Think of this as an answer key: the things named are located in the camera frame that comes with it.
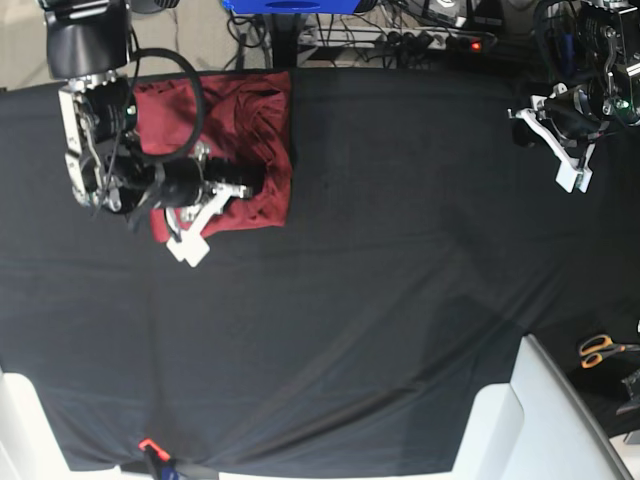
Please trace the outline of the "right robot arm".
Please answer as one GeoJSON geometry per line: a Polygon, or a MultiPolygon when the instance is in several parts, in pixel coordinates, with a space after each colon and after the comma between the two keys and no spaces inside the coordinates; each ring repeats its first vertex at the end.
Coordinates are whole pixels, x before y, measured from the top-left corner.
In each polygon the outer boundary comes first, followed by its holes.
{"type": "Polygon", "coordinates": [[[76,201],[120,215],[130,228],[153,210],[162,213],[167,249],[179,262],[197,267],[210,251],[204,230],[228,203],[249,200],[262,189],[265,169],[214,157],[200,141],[205,93],[181,54],[141,48],[131,24],[129,1],[42,1],[47,63],[58,91],[66,139],[66,168],[76,201]],[[140,113],[138,78],[119,74],[144,58],[174,62],[195,97],[190,135],[174,151],[146,153],[135,132],[140,113]]]}

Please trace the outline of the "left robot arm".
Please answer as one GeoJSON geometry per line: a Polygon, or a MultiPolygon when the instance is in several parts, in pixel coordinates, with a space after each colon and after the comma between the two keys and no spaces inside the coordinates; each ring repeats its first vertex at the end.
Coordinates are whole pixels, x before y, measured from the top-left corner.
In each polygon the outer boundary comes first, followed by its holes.
{"type": "Polygon", "coordinates": [[[639,125],[639,6],[634,1],[539,1],[533,36],[554,80],[509,111],[515,142],[545,144],[555,181],[586,192],[599,140],[639,125]]]}

